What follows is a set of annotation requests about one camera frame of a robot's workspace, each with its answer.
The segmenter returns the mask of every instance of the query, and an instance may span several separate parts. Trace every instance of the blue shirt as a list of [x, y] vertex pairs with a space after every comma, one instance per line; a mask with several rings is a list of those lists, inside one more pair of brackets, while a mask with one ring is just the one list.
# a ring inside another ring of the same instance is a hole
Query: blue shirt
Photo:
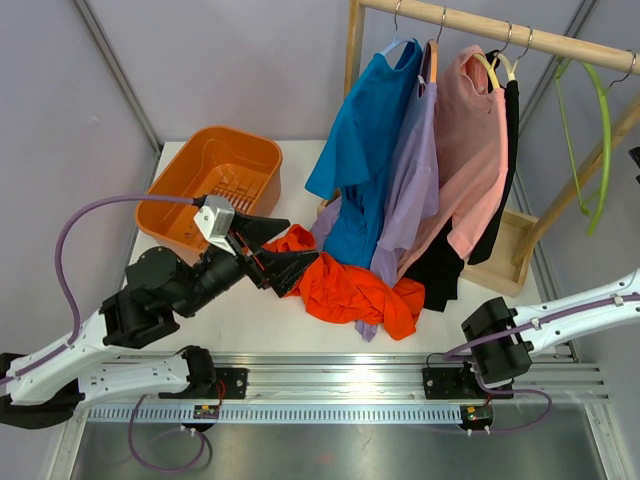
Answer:
[[376, 53], [347, 96], [305, 188], [330, 199], [340, 189], [338, 219], [324, 251], [369, 268], [384, 223], [391, 156], [420, 69], [422, 49], [407, 44], [392, 68]]

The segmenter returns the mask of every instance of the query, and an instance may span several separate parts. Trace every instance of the wooden pole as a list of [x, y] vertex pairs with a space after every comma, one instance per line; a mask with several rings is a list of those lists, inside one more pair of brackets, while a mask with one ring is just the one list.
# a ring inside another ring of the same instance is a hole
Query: wooden pole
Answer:
[[345, 97], [360, 76], [360, 56], [362, 54], [362, 35], [364, 34], [364, 11], [360, 0], [351, 0], [349, 5], [349, 31], [347, 33], [347, 62], [344, 70]]
[[[359, 2], [351, 2], [352, 8], [354, 3], [359, 4], [360, 7], [369, 7], [389, 13], [395, 12], [396, 5], [398, 4], [397, 0], [359, 0]], [[417, 0], [403, 0], [398, 9], [398, 15], [440, 25], [442, 21], [442, 10], [443, 7], [440, 5], [423, 3]], [[450, 8], [447, 8], [444, 26], [501, 41], [506, 41], [509, 33], [508, 22], [481, 17], [480, 15], [473, 15]], [[509, 43], [511, 45], [526, 47], [529, 43], [529, 27], [514, 24], [511, 41]], [[556, 35], [555, 33], [544, 32], [542, 30], [533, 31], [531, 49], [547, 52], [563, 58], [588, 62], [592, 65], [598, 65], [624, 73], [629, 71], [633, 61], [633, 54], [626, 50], [606, 47], [604, 45], [585, 42], [584, 40], [565, 37], [563, 35]], [[636, 62], [631, 73], [640, 75], [640, 61]]]
[[[611, 149], [615, 149], [629, 131], [640, 121], [640, 94], [627, 106], [613, 124]], [[578, 168], [578, 182], [582, 188], [591, 177], [602, 166], [602, 141], [598, 143], [591, 151], [586, 160]], [[536, 243], [547, 233], [551, 225], [560, 218], [562, 212], [576, 197], [575, 181], [571, 178], [560, 194], [555, 198], [553, 203], [547, 208], [542, 217], [529, 230], [527, 235], [522, 239], [513, 257], [513, 264], [516, 265], [522, 261], [527, 255], [533, 252]]]

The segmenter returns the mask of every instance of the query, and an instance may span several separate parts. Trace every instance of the orange-red cloth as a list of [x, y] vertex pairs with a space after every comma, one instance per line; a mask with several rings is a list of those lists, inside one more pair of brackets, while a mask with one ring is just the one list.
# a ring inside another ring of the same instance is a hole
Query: orange-red cloth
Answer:
[[[286, 235], [264, 248], [273, 252], [311, 250], [315, 240], [303, 227], [293, 225]], [[391, 289], [369, 270], [341, 265], [321, 253], [289, 295], [301, 296], [307, 312], [320, 320], [383, 323], [391, 338], [401, 340], [416, 331], [425, 290], [408, 278]]]

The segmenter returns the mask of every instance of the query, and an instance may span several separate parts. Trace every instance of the clothing rack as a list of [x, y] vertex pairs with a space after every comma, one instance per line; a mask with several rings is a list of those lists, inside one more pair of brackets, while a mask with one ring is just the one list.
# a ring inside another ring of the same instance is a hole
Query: clothing rack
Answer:
[[[345, 96], [351, 90], [360, 73], [366, 8], [505, 41], [510, 45], [528, 47], [562, 58], [640, 75], [640, 62], [635, 61], [635, 52], [534, 30], [522, 25], [417, 0], [402, 0], [400, 2], [398, 0], [351, 0], [344, 79]], [[640, 96], [631, 102], [613, 125], [612, 147], [615, 148], [624, 135], [639, 121]], [[584, 185], [598, 171], [601, 163], [602, 144], [597, 145], [581, 165], [578, 171], [581, 185]], [[573, 179], [570, 179], [539, 220], [520, 212], [505, 209], [494, 254], [487, 262], [474, 266], [467, 265], [461, 277], [506, 295], [517, 295], [524, 285], [536, 243], [560, 217], [575, 196], [575, 183]], [[326, 203], [326, 201], [323, 202], [320, 208], [323, 208]]]

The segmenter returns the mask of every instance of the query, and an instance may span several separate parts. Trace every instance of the wooden leg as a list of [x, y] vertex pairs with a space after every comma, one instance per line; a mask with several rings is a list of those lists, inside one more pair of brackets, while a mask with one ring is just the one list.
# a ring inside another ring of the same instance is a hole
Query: wooden leg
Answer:
[[347, 33], [347, 62], [344, 69], [344, 96], [346, 97], [360, 76], [362, 35], [364, 34], [364, 7], [360, 0], [351, 0], [349, 7], [349, 31]]
[[[618, 117], [612, 128], [611, 149], [615, 149], [629, 131], [640, 121], [640, 95], [627, 106], [622, 115]], [[595, 146], [587, 159], [578, 168], [578, 182], [583, 187], [602, 166], [602, 141]], [[551, 203], [547, 211], [540, 217], [536, 224], [529, 230], [529, 233], [522, 239], [513, 257], [513, 264], [516, 265], [528, 255], [542, 236], [547, 233], [551, 225], [554, 224], [562, 212], [569, 206], [576, 196], [576, 187], [573, 178], [567, 181], [560, 194]]]

